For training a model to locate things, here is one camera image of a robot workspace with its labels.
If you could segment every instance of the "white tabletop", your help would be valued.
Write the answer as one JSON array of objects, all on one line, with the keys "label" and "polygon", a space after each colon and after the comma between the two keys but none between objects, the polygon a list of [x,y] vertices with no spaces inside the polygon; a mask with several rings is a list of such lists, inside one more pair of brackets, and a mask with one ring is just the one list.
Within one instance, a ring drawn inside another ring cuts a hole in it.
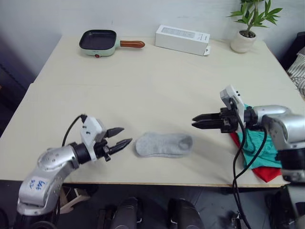
[{"label": "white tabletop", "polygon": [[[107,128],[125,128],[110,145],[147,131],[186,133],[193,137],[193,151],[184,158],[140,158],[133,141],[109,162],[82,165],[67,182],[227,186],[236,146],[220,130],[191,126],[194,116],[224,107],[219,91],[231,83],[247,104],[305,113],[304,101],[263,42],[237,54],[227,43],[212,41],[211,55],[202,57],[155,47],[150,38],[137,40],[146,42],[144,49],[118,49],[106,58],[80,54],[78,38],[60,40],[0,139],[0,179],[23,180],[38,156],[60,146],[72,120],[86,113]],[[67,142],[80,142],[80,126]],[[242,159],[237,166],[243,168]],[[277,177],[266,184],[252,171],[239,179],[241,187],[283,183]]]}]

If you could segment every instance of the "green cloth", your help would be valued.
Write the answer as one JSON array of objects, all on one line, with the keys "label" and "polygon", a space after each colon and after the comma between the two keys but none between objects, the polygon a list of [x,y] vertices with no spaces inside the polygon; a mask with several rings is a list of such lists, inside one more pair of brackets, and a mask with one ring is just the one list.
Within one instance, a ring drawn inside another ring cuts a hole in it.
[{"label": "green cloth", "polygon": [[[243,133],[239,132],[238,138],[241,142],[243,139]],[[246,129],[246,142],[244,144],[244,157],[245,157],[245,166],[250,163],[256,152],[258,151],[259,147],[262,144],[264,139],[264,133],[262,131],[251,131]],[[275,160],[275,156],[277,154],[277,150],[273,145],[272,139],[270,135],[267,136],[266,143],[257,157],[257,159],[253,162],[250,166],[250,169],[257,168],[257,167],[276,167],[281,168],[282,164],[280,161]]]}]

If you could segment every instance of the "white flower pot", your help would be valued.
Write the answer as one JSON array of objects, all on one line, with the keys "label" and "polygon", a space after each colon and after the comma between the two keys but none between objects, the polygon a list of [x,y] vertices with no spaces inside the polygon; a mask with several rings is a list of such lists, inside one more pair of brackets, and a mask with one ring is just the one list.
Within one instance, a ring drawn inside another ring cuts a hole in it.
[{"label": "white flower pot", "polygon": [[231,48],[235,52],[244,53],[251,49],[255,40],[256,40],[256,35],[253,38],[248,38],[248,37],[244,37],[239,32],[237,32],[236,36],[231,41]]}]

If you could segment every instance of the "white wall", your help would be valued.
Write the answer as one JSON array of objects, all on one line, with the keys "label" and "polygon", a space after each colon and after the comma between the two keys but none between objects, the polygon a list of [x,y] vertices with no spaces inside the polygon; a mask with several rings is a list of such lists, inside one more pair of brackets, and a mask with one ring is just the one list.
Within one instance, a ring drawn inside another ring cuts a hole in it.
[{"label": "white wall", "polygon": [[[230,39],[243,24],[226,18],[240,0],[0,0],[0,36],[35,75],[62,34],[113,29],[119,36],[153,36],[159,24],[203,31],[213,39]],[[305,31],[304,0],[273,0],[278,26],[254,28],[280,57],[299,31]]]}]

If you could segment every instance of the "gray floor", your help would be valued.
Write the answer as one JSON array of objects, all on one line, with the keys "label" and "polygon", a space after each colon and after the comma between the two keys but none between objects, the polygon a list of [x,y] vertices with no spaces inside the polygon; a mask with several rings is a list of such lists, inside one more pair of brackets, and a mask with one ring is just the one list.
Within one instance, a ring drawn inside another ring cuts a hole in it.
[{"label": "gray floor", "polygon": [[[0,181],[0,207],[14,221],[20,182]],[[192,202],[200,213],[206,229],[231,229],[229,216],[237,210],[233,195],[225,188],[178,187],[148,185],[98,185],[98,190],[90,200],[82,202],[68,214],[62,214],[59,229],[95,229],[99,209],[107,205],[118,205],[130,196],[142,199],[145,229],[165,229],[166,209],[170,198],[184,198]],[[276,189],[244,189],[241,193],[244,211],[254,229],[269,229],[268,211],[264,196],[275,193]]]}]

